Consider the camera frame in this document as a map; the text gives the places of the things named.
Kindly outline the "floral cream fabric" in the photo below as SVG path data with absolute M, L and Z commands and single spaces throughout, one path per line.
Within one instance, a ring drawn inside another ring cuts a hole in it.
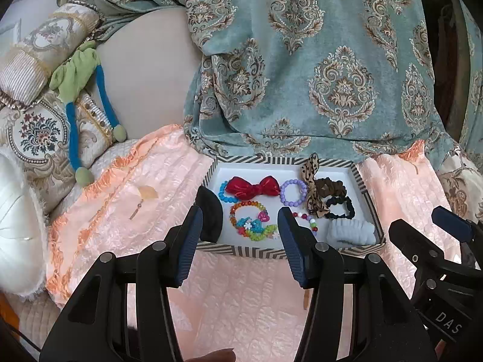
M 436 172 L 451 210 L 459 217 L 482 222 L 482 174 L 457 145 Z

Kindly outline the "teal damask curtain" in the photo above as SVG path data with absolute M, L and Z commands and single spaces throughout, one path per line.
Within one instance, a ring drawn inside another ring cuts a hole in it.
M 453 148 L 421 0 L 75 1 L 100 12 L 101 41 L 143 14 L 183 8 L 201 54 L 183 128 L 200 152 L 360 162 L 420 140 L 439 167 Z

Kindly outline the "green blue plush toy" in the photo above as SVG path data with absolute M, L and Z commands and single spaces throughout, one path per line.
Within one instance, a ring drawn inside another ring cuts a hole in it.
M 112 127 L 113 136 L 116 141 L 124 142 L 127 140 L 127 132 L 124 126 L 120 124 L 107 95 L 104 70 L 101 66 L 95 41 L 86 41 L 78 46 L 70 59 L 56 68 L 49 83 L 51 90 L 58 91 L 66 109 L 67 120 L 70 124 L 69 160 L 75 172 L 75 181 L 81 187 L 91 185 L 94 176 L 90 170 L 82 165 L 79 157 L 75 102 L 82 98 L 92 75 L 95 76 L 102 107 L 107 121 Z

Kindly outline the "red satin bow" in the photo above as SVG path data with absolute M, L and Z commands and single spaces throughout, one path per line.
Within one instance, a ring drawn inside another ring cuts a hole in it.
M 234 176 L 229 180 L 225 191 L 240 200 L 251 200 L 259 195 L 278 196 L 281 193 L 281 187 L 273 176 L 266 176 L 256 184 Z

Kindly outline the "black velvet pouch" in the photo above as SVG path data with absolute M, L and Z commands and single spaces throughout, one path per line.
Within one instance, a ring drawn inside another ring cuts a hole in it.
M 203 212 L 203 226 L 200 240 L 217 243 L 223 229 L 223 208 L 212 190 L 200 186 L 197 191 L 195 205 Z

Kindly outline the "light blue fluffy scrunchie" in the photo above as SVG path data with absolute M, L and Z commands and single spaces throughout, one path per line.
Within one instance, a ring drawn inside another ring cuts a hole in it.
M 327 242 L 335 249 L 374 245 L 375 226 L 356 219 L 332 220 L 328 226 Z

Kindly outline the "white satin pillow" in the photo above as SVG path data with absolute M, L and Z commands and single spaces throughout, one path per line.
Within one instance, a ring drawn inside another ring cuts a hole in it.
M 1 290 L 30 298 L 46 282 L 43 204 L 9 147 L 1 148 Z

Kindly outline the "leopard print bow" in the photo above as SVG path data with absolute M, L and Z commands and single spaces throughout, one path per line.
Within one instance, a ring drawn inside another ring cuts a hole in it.
M 307 185 L 308 195 L 306 199 L 306 207 L 309 215 L 316 218 L 324 218 L 328 214 L 328 206 L 323 201 L 322 197 L 317 193 L 315 183 L 315 174 L 319 170 L 318 155 L 313 153 L 306 159 L 300 168 L 300 175 L 302 181 Z

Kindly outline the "brown scrunchie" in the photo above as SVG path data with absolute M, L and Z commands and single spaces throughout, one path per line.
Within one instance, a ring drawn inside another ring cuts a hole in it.
M 345 197 L 347 195 L 347 190 L 342 181 L 333 181 L 328 177 L 317 179 L 315 186 L 318 195 L 322 198 L 328 196 Z

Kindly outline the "floral embroidered cushion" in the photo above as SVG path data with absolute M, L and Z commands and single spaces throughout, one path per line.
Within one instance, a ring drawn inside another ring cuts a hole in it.
M 107 117 L 86 92 L 75 102 L 79 157 L 89 168 L 114 142 Z M 1 108 L 1 144 L 24 168 L 26 178 L 51 212 L 75 186 L 69 160 L 70 124 L 58 95 L 47 90 L 28 110 Z

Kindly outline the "pink quilted bedspread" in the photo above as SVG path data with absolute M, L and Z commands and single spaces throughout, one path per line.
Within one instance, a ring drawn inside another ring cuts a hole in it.
M 140 252 L 182 223 L 211 164 L 177 125 L 104 153 L 96 182 L 72 190 L 51 215 L 46 287 L 53 302 L 66 304 L 101 253 Z M 430 218 L 448 201 L 422 145 L 366 159 L 358 169 L 384 228 L 404 219 L 459 261 L 459 242 Z M 285 260 L 210 252 L 197 252 L 187 280 L 169 291 L 186 358 L 231 347 L 240 361 L 291 361 L 307 316 L 303 300 Z

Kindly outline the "black scrunchie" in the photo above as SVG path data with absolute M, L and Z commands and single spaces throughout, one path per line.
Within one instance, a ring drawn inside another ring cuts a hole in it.
M 324 215 L 325 218 L 330 219 L 330 220 L 336 220 L 336 219 L 347 219 L 347 220 L 352 220 L 355 217 L 355 209 L 354 209 L 354 204 L 352 203 L 352 200 L 349 196 L 344 195 L 344 196 L 331 196 L 326 201 L 326 205 L 329 209 L 329 211 Z M 332 212 L 332 208 L 338 208 L 339 213 L 334 213 Z

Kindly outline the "beige bolster pillow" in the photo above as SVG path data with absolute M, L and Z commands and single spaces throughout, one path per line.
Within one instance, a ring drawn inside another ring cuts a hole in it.
M 66 3 L 1 57 L 1 104 L 27 110 L 53 72 L 92 33 L 100 21 L 92 8 Z

